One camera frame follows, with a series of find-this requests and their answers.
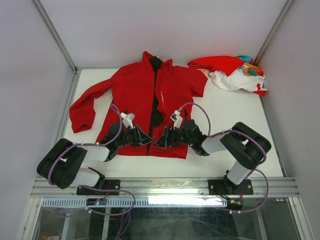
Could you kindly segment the red zip jacket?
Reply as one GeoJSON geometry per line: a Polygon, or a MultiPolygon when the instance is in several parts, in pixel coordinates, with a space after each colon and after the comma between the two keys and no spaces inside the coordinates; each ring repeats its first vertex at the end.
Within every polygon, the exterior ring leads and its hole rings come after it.
{"type": "Polygon", "coordinates": [[[69,109],[73,132],[91,129],[96,112],[95,99],[109,89],[112,103],[120,112],[135,114],[134,123],[157,141],[165,127],[172,126],[170,116],[183,104],[191,113],[195,97],[204,95],[208,78],[197,69],[163,62],[144,52],[142,60],[121,67],[111,78],[88,88],[69,109]]]}

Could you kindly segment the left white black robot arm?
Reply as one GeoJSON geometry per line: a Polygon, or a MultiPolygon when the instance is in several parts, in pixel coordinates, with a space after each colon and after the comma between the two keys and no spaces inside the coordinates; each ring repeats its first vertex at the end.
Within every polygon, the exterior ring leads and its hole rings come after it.
{"type": "Polygon", "coordinates": [[[61,138],[40,161],[36,172],[51,185],[66,189],[76,179],[82,163],[91,156],[94,159],[101,156],[103,162],[108,162],[118,154],[119,148],[128,145],[142,147],[152,142],[153,138],[139,125],[125,127],[115,122],[97,143],[73,143],[61,138]]]}

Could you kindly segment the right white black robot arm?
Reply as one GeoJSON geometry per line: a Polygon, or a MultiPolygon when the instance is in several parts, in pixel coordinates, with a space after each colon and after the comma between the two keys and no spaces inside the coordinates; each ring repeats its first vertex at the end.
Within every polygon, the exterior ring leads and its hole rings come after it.
{"type": "Polygon", "coordinates": [[[154,145],[162,149],[188,145],[202,157],[228,151],[235,159],[234,165],[226,171],[222,180],[209,184],[210,190],[221,196],[244,193],[242,183],[266,160],[272,148],[269,140],[243,122],[237,122],[232,128],[214,135],[205,135],[193,119],[183,123],[182,128],[165,127],[154,145]]]}

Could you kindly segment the red white printed garment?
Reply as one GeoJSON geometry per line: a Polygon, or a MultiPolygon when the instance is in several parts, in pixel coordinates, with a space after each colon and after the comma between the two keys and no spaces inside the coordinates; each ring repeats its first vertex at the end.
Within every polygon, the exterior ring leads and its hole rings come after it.
{"type": "Polygon", "coordinates": [[[265,96],[268,91],[264,88],[264,72],[253,65],[253,59],[247,55],[201,57],[191,60],[187,66],[200,70],[216,87],[224,91],[245,90],[260,97],[265,96]]]}

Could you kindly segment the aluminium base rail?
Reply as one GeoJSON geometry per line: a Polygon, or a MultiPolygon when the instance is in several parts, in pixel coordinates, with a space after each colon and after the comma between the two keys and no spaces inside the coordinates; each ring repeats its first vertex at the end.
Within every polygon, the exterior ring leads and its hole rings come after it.
{"type": "MultiPolygon", "coordinates": [[[[268,183],[263,177],[252,177],[250,181],[251,184],[246,189],[252,190],[253,194],[246,196],[249,198],[262,198],[266,191],[271,198],[300,196],[297,183],[292,177],[269,177],[268,183]]],[[[164,195],[208,197],[210,193],[218,192],[209,184],[208,178],[121,178],[119,188],[133,193],[138,198],[164,195]]],[[[75,197],[76,193],[76,186],[60,189],[39,177],[35,180],[31,196],[62,198],[75,197]]]]}

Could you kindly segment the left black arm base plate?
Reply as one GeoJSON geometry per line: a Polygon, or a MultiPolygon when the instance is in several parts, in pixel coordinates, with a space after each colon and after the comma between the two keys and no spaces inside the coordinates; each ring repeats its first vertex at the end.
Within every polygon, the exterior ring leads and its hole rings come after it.
{"type": "Polygon", "coordinates": [[[78,186],[76,194],[78,196],[118,196],[120,188],[121,181],[119,179],[106,178],[95,186],[78,186]]]}

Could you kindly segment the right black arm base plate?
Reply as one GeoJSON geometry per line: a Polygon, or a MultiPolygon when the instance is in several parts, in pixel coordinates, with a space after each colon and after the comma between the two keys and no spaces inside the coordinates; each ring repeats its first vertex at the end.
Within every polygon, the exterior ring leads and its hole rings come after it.
{"type": "Polygon", "coordinates": [[[254,194],[252,182],[249,179],[244,179],[239,185],[232,182],[227,182],[224,179],[209,179],[208,191],[210,195],[245,195],[251,196],[254,194]]]}

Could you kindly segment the left aluminium corner post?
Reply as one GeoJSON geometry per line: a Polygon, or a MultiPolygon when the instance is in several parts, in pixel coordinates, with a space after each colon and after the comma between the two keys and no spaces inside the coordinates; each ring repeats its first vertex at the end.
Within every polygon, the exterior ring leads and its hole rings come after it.
{"type": "Polygon", "coordinates": [[[49,14],[47,13],[44,5],[40,0],[31,0],[32,4],[34,5],[36,11],[38,12],[40,18],[42,19],[45,27],[47,28],[50,36],[52,37],[53,41],[57,45],[59,51],[61,52],[64,60],[66,61],[67,65],[70,67],[73,73],[76,73],[78,68],[76,67],[75,62],[73,61],[71,55],[69,54],[65,44],[63,43],[58,31],[56,30],[52,20],[50,19],[49,14]]]}

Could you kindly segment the aluminium corner post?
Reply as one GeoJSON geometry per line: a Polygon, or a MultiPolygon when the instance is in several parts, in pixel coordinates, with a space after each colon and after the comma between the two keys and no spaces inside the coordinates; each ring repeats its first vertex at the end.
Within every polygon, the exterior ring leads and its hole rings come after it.
{"type": "Polygon", "coordinates": [[[264,55],[266,54],[268,48],[270,47],[273,40],[275,39],[278,30],[280,29],[283,21],[285,20],[287,14],[291,10],[294,3],[295,3],[295,0],[286,0],[285,1],[284,5],[282,6],[279,14],[277,15],[271,29],[269,30],[262,46],[260,47],[260,49],[259,49],[259,51],[253,61],[254,65],[258,66],[261,63],[264,55]]]}
{"type": "Polygon", "coordinates": [[[57,45],[59,51],[61,52],[64,60],[66,61],[67,65],[70,67],[73,73],[76,73],[78,68],[76,67],[75,62],[73,61],[71,55],[69,54],[65,44],[63,43],[58,31],[56,30],[52,20],[50,19],[49,14],[47,13],[44,5],[40,0],[31,0],[32,4],[34,5],[36,11],[38,12],[40,18],[42,19],[45,27],[47,28],[50,36],[52,37],[53,41],[57,45]]]}

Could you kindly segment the right aluminium corner post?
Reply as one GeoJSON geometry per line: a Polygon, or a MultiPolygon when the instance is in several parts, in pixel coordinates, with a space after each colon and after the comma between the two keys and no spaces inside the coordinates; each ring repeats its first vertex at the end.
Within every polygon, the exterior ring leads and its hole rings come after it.
{"type": "Polygon", "coordinates": [[[277,15],[271,29],[269,30],[262,46],[260,47],[260,49],[259,49],[259,51],[253,61],[254,65],[258,66],[261,63],[264,55],[266,54],[268,48],[270,47],[273,40],[275,39],[278,30],[280,29],[283,21],[285,20],[287,14],[291,10],[294,3],[295,3],[295,0],[286,0],[285,1],[284,5],[282,6],[279,14],[277,15]]]}

